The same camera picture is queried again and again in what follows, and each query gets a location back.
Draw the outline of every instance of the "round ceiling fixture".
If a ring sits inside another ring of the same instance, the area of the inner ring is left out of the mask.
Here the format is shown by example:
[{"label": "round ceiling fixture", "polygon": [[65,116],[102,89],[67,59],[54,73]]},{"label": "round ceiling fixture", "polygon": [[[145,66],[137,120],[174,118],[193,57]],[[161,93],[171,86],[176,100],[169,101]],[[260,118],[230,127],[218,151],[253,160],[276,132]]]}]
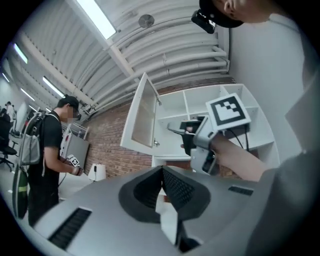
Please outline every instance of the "round ceiling fixture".
[{"label": "round ceiling fixture", "polygon": [[139,26],[141,28],[150,28],[155,23],[155,18],[149,14],[144,14],[139,18]]}]

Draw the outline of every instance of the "vent slot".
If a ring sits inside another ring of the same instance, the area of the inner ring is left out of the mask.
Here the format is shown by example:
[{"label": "vent slot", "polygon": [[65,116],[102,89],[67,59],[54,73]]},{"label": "vent slot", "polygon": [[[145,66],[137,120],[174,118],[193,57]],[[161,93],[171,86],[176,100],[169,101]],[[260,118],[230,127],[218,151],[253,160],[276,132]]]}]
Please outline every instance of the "vent slot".
[{"label": "vent slot", "polygon": [[49,238],[49,241],[57,247],[65,250],[92,212],[89,210],[76,209],[64,223]]},{"label": "vent slot", "polygon": [[246,196],[251,196],[252,193],[254,192],[253,189],[239,187],[239,186],[231,186],[231,187],[229,187],[228,190],[242,194],[242,195],[246,195]]}]

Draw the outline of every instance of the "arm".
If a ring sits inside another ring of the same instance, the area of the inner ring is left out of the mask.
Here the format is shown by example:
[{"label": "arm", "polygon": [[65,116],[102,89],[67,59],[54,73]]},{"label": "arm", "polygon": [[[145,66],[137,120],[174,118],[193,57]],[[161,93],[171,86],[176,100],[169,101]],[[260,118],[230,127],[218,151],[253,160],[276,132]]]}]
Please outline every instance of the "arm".
[{"label": "arm", "polygon": [[46,146],[44,148],[45,164],[51,170],[58,173],[72,173],[74,167],[72,165],[65,164],[58,160],[59,149],[53,146]]},{"label": "arm", "polygon": [[267,169],[262,161],[221,134],[213,138],[211,147],[217,154],[219,164],[231,169],[244,180],[257,182]]}]

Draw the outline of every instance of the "gray plastic device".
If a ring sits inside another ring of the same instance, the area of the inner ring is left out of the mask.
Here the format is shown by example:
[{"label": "gray plastic device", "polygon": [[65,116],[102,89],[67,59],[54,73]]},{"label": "gray plastic device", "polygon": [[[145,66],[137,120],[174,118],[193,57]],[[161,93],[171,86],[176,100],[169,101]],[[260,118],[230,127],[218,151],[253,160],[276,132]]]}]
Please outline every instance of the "gray plastic device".
[{"label": "gray plastic device", "polygon": [[[195,148],[190,149],[191,168],[204,174],[216,175],[218,174],[218,170],[215,168],[216,153],[211,149],[210,143],[217,133],[212,131],[212,125],[208,115],[199,116],[199,118],[201,118],[202,121],[196,133],[190,133],[184,129],[176,129],[174,127],[175,124],[172,122],[168,123],[167,129],[182,136],[194,135],[193,144]],[[198,123],[199,120],[192,120],[187,123],[190,125],[192,122]]]},{"label": "gray plastic device", "polygon": [[[208,115],[200,115],[197,119],[183,121],[179,128],[174,122],[169,122],[167,129],[182,136],[185,152],[191,156],[190,166],[193,170],[217,175],[219,170],[215,166],[216,153],[211,149],[212,139],[219,132],[248,125],[251,119],[236,93],[208,101],[206,107]],[[195,132],[188,132],[187,127],[192,127]]]}]

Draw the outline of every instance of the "black cap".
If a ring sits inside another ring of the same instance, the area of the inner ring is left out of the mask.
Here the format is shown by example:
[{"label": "black cap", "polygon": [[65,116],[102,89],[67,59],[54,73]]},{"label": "black cap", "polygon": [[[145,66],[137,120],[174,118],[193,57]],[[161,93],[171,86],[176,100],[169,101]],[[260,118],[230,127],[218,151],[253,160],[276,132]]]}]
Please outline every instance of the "black cap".
[{"label": "black cap", "polygon": [[243,24],[240,20],[234,20],[219,11],[212,0],[199,0],[201,13],[215,24],[224,28],[236,28]]},{"label": "black cap", "polygon": [[61,102],[65,104],[70,104],[71,107],[73,107],[77,112],[79,112],[79,101],[77,100],[76,97],[69,96],[69,95],[64,95],[64,98],[60,99]]}]

